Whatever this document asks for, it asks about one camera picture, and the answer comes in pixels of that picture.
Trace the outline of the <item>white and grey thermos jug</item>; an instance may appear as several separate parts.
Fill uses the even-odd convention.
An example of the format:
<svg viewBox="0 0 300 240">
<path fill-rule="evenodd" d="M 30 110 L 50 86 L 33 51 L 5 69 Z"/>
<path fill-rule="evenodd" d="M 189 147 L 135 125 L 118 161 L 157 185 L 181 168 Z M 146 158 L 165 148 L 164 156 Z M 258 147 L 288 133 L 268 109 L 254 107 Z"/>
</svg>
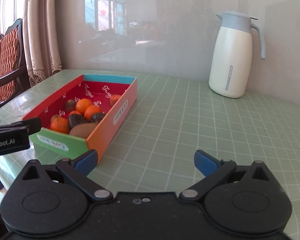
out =
<svg viewBox="0 0 300 240">
<path fill-rule="evenodd" d="M 227 98 L 244 95 L 253 58 L 255 29 L 260 42 L 260 58 L 266 59 L 266 46 L 261 27 L 252 22 L 253 18 L 235 11 L 217 14 L 221 19 L 213 52 L 209 87 Z"/>
</svg>

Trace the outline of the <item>wooden sofa with red cushions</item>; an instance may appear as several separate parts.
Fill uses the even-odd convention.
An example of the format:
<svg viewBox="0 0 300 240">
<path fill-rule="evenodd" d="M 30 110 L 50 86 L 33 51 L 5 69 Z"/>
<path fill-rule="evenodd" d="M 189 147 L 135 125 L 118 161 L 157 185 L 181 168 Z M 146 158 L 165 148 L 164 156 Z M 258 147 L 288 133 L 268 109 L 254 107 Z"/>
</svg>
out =
<svg viewBox="0 0 300 240">
<path fill-rule="evenodd" d="M 23 45 L 23 20 L 0 35 L 0 108 L 30 88 Z"/>
</svg>

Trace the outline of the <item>orange tangerine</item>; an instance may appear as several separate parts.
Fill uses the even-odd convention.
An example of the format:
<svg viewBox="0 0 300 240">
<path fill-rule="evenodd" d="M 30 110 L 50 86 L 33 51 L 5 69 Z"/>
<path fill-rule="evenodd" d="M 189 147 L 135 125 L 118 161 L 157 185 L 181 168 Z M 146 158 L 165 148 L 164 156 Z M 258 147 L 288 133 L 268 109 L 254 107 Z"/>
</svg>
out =
<svg viewBox="0 0 300 240">
<path fill-rule="evenodd" d="M 103 113 L 102 109 L 99 106 L 90 105 L 89 107 L 86 108 L 84 112 L 84 117 L 86 120 L 90 121 L 91 117 L 97 113 Z"/>
<path fill-rule="evenodd" d="M 86 109 L 91 106 L 93 103 L 89 99 L 81 99 L 76 102 L 76 111 L 81 114 L 84 114 Z"/>
<path fill-rule="evenodd" d="M 53 120 L 53 122 L 50 123 L 50 129 L 55 132 L 69 134 L 69 122 L 66 118 L 63 117 L 56 118 L 55 120 Z"/>
</svg>

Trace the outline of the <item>beige lace curtain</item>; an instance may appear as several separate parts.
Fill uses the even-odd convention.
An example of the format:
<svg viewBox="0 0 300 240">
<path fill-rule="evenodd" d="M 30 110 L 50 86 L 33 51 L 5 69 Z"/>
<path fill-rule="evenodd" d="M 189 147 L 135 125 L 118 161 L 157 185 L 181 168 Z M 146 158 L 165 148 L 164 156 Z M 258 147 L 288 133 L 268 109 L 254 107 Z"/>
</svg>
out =
<svg viewBox="0 0 300 240">
<path fill-rule="evenodd" d="M 25 0 L 23 45 L 30 86 L 62 71 L 55 0 Z"/>
</svg>

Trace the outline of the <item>dark brown fruit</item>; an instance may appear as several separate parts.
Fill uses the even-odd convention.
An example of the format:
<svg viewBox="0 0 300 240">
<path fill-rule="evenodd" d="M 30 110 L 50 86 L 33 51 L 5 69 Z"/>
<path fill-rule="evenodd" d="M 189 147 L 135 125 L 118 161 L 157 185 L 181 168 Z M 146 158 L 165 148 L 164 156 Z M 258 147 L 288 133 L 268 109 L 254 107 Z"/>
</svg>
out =
<svg viewBox="0 0 300 240">
<path fill-rule="evenodd" d="M 74 128 L 77 125 L 89 123 L 89 121 L 87 121 L 84 118 L 84 116 L 78 115 L 78 114 L 69 115 L 68 116 L 68 122 L 69 122 L 69 126 L 70 126 L 71 129 Z"/>
<path fill-rule="evenodd" d="M 90 118 L 90 122 L 98 124 L 102 121 L 104 117 L 104 113 L 94 113 Z"/>
</svg>

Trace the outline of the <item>colourful cardboard box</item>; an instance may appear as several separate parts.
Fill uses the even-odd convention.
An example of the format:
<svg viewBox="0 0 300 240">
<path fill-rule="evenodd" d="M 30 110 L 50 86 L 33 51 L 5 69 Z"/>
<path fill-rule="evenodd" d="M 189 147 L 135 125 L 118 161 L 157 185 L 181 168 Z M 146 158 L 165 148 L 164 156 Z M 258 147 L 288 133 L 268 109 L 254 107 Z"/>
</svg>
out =
<svg viewBox="0 0 300 240">
<path fill-rule="evenodd" d="M 81 75 L 23 117 L 41 121 L 41 130 L 30 138 L 66 158 L 95 150 L 102 159 L 136 101 L 137 87 L 136 77 Z"/>
</svg>

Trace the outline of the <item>brown kiwi fruit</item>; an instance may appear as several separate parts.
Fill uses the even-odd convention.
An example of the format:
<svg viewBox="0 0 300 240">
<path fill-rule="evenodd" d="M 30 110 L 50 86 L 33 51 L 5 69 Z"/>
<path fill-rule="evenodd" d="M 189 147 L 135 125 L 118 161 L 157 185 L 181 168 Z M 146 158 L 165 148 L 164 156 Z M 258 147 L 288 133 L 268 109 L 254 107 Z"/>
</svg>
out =
<svg viewBox="0 0 300 240">
<path fill-rule="evenodd" d="M 96 126 L 97 125 L 95 123 L 79 124 L 70 130 L 69 135 L 87 139 Z"/>
</svg>

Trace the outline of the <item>red hawthorn piece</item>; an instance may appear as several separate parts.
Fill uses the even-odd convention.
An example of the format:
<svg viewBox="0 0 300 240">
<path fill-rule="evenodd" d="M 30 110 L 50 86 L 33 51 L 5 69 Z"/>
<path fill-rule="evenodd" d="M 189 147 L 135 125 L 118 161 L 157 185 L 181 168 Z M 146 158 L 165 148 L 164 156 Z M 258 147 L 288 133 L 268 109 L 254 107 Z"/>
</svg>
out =
<svg viewBox="0 0 300 240">
<path fill-rule="evenodd" d="M 74 99 L 70 99 L 65 103 L 65 111 L 70 113 L 71 111 L 76 110 L 76 101 Z"/>
<path fill-rule="evenodd" d="M 53 120 L 55 120 L 56 118 L 60 118 L 60 115 L 54 115 L 51 117 L 50 122 L 53 122 Z"/>
</svg>

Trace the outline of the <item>green grid tablecloth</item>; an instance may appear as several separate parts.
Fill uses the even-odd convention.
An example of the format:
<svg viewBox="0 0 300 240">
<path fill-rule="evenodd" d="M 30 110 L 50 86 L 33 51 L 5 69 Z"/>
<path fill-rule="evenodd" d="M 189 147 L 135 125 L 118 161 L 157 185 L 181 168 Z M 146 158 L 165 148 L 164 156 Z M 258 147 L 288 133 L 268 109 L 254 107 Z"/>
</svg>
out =
<svg viewBox="0 0 300 240">
<path fill-rule="evenodd" d="M 0 128 L 84 74 L 64 70 L 24 92 L 0 109 Z M 5 239 L 300 239 L 300 107 L 253 93 L 224 98 L 198 81 L 127 76 L 137 78 L 136 101 L 87 175 L 113 199 L 94 202 L 66 184 L 56 168 L 66 157 L 29 134 L 30 148 L 0 156 Z M 204 178 L 197 150 L 237 167 L 199 202 L 185 201 L 179 194 Z"/>
</svg>

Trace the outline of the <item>orange fruit piece front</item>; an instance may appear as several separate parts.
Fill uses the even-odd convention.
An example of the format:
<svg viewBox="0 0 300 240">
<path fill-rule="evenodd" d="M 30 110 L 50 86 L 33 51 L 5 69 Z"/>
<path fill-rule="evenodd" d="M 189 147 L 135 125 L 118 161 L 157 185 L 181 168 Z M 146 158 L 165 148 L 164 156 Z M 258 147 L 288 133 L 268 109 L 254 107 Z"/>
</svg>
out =
<svg viewBox="0 0 300 240">
<path fill-rule="evenodd" d="M 69 113 L 69 116 L 71 116 L 71 115 L 73 115 L 73 114 L 75 114 L 75 115 L 82 115 L 79 111 L 74 110 L 74 111 L 71 111 L 71 112 Z"/>
</svg>

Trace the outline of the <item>orange-red fruit piece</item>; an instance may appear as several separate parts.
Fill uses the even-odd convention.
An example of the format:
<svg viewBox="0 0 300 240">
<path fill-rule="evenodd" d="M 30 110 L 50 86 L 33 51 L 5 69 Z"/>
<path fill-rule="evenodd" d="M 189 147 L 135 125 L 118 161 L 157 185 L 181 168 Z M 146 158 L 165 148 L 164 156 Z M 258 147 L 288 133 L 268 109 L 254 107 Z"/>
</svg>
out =
<svg viewBox="0 0 300 240">
<path fill-rule="evenodd" d="M 121 98 L 121 95 L 118 94 L 113 94 L 110 96 L 110 105 L 111 107 L 113 107 L 115 105 L 115 103 L 117 103 L 117 101 Z"/>
</svg>

